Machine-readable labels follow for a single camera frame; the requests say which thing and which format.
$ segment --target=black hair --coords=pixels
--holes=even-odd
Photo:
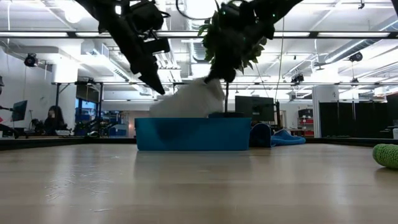
[[[56,113],[58,122],[64,123],[61,107],[55,105],[51,106],[49,112],[50,111],[54,111]]]

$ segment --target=blue plastic bin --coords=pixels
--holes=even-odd
[[[243,151],[250,118],[136,118],[141,151]]]

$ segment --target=white cloth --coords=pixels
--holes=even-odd
[[[206,118],[209,114],[223,112],[224,92],[219,79],[209,83],[198,78],[183,86],[174,95],[152,106],[153,118]]]

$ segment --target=computer monitor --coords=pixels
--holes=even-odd
[[[25,120],[27,100],[14,103],[12,107],[12,122]]]
[[[275,121],[274,99],[258,96],[235,96],[235,112],[254,121]]]

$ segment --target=green knitted object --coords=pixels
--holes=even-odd
[[[378,144],[373,149],[373,159],[384,167],[398,169],[398,146]]]

